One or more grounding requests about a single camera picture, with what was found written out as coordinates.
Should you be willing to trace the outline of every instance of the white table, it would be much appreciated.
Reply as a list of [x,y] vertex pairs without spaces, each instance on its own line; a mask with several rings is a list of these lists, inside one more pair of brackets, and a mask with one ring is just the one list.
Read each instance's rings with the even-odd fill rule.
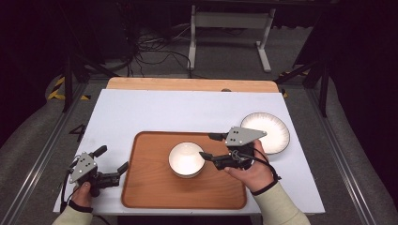
[[[141,131],[227,132],[255,112],[271,113],[282,119],[290,131],[290,144],[270,163],[283,179],[281,184],[304,213],[324,213],[299,138],[280,93],[243,93],[211,91],[102,90],[85,135],[76,152],[95,151],[102,145],[108,151],[95,160],[99,171],[113,173],[130,158],[136,134]],[[246,206],[239,210],[144,209],[127,208],[121,199],[125,175],[119,187],[101,190],[93,199],[98,215],[251,215],[260,213],[247,190]],[[73,189],[67,185],[66,196]],[[54,206],[59,212],[60,199]]]

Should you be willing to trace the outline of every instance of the wrist strap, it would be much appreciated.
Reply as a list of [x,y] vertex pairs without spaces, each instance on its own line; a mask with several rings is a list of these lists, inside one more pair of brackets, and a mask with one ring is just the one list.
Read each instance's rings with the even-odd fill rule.
[[82,206],[78,205],[77,203],[75,203],[72,200],[69,201],[69,206],[72,209],[74,209],[76,211],[79,211],[81,213],[92,213],[93,212],[93,208],[91,208],[91,207],[82,207]]
[[253,196],[260,195],[260,194],[266,192],[267,190],[271,189],[272,187],[274,187],[276,184],[278,184],[278,180],[272,181],[272,183],[270,183],[269,185],[267,185],[267,186],[265,186],[265,187],[263,187],[263,188],[261,188],[261,189],[255,191],[255,192],[251,192],[251,194],[252,194]]

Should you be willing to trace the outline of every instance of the white bowl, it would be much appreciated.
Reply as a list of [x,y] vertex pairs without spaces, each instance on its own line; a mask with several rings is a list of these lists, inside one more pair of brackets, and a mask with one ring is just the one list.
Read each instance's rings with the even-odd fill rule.
[[192,178],[205,166],[200,156],[202,148],[193,142],[182,142],[176,145],[169,155],[169,164],[173,172],[182,178]]

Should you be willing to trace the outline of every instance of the metal frame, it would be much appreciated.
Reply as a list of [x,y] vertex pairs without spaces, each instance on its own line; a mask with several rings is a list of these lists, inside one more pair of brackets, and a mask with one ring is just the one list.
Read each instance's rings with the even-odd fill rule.
[[256,41],[258,55],[265,72],[271,72],[271,67],[264,47],[268,39],[275,15],[275,8],[269,13],[225,13],[225,12],[196,12],[196,7],[191,8],[191,44],[188,58],[188,69],[195,68],[196,55],[196,27],[227,27],[227,28],[251,28],[263,29],[264,35],[261,41]]

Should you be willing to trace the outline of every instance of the metal stand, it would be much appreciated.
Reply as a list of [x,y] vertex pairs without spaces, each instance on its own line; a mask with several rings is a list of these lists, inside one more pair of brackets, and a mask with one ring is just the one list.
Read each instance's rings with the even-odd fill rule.
[[299,67],[292,72],[284,75],[283,77],[278,78],[274,82],[277,84],[282,84],[296,76],[300,73],[307,71],[310,69],[310,72],[307,75],[307,78],[302,82],[304,88],[314,88],[316,83],[321,80],[321,90],[319,95],[319,110],[321,111],[324,117],[326,115],[326,100],[328,94],[328,84],[329,84],[329,63],[328,62],[320,62],[315,61],[308,65],[304,65]]
[[79,55],[73,51],[70,51],[67,59],[65,60],[64,74],[65,74],[65,105],[63,113],[66,112],[69,106],[73,102],[73,75],[75,75],[78,83],[87,83],[90,79],[88,72],[84,65],[89,65],[97,71],[105,74],[106,76],[113,78],[119,77],[119,75],[113,73],[109,69],[102,67],[101,65],[92,62],[91,60]]
[[264,29],[264,35],[261,41],[256,41],[258,54],[265,72],[271,72],[271,67],[264,47],[266,46],[269,30],[274,18],[275,9],[269,13],[224,13],[224,12],[196,12],[195,6],[191,11],[191,44],[188,58],[189,69],[195,67],[196,55],[196,27],[227,27],[227,28],[251,28]]

